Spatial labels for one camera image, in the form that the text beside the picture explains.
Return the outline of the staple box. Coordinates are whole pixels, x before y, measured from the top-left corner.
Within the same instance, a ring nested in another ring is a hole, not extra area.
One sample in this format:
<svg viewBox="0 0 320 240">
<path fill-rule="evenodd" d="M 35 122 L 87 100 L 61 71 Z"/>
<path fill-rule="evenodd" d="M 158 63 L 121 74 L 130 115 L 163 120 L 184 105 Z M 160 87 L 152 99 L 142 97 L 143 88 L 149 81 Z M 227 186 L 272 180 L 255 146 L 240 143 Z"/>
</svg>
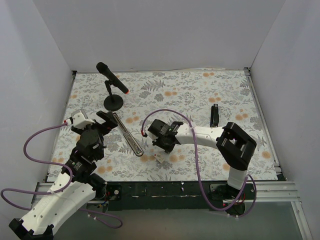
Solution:
<svg viewBox="0 0 320 240">
<path fill-rule="evenodd" d="M 163 163 L 165 161 L 164 156 L 160 153 L 154 153 L 153 156 L 159 163 Z"/>
</svg>

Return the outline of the grey black stapler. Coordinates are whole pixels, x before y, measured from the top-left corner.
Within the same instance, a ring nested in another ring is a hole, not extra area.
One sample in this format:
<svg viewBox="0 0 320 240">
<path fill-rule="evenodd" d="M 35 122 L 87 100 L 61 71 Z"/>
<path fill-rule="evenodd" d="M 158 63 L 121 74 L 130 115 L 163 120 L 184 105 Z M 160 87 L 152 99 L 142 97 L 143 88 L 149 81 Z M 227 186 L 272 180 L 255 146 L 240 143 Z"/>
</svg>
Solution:
<svg viewBox="0 0 320 240">
<path fill-rule="evenodd" d="M 139 145 L 137 140 L 133 137 L 130 131 L 125 127 L 119 116 L 114 112 L 113 117 L 115 118 L 118 127 L 121 129 L 125 140 L 127 141 L 128 145 L 131 147 L 132 151 L 137 157 L 141 157 L 144 154 L 142 147 Z"/>
</svg>

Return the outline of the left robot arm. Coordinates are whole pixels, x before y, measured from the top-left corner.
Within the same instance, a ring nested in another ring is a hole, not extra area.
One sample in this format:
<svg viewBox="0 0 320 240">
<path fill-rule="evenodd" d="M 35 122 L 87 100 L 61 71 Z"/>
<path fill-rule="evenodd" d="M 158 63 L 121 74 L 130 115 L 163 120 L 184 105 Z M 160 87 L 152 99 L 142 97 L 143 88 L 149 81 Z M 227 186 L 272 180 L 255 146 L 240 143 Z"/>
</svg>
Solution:
<svg viewBox="0 0 320 240">
<path fill-rule="evenodd" d="M 104 136 L 118 126 L 111 111 L 98 111 L 99 123 L 80 109 L 58 125 L 70 126 L 79 135 L 61 172 L 47 191 L 39 192 L 41 199 L 28 208 L 21 218 L 14 218 L 9 228 L 20 240 L 52 240 L 61 225 L 85 203 L 106 196 L 106 181 L 94 173 L 97 161 L 105 156 Z"/>
</svg>

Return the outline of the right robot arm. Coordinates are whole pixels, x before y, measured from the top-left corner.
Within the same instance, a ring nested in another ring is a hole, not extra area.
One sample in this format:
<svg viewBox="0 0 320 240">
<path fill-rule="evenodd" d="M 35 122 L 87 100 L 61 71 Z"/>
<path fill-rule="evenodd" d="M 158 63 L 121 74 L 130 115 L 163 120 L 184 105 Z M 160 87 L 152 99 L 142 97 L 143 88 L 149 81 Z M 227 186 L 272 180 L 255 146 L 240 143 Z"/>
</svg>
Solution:
<svg viewBox="0 0 320 240">
<path fill-rule="evenodd" d="M 230 166 L 226 192 L 232 199 L 237 199 L 245 192 L 243 186 L 249 163 L 257 147 L 256 141 L 234 122 L 224 127 L 191 127 L 187 123 L 174 121 L 167 124 L 155 119 L 148 125 L 146 134 L 152 144 L 169 154 L 175 145 L 200 146 L 219 150 Z"/>
</svg>

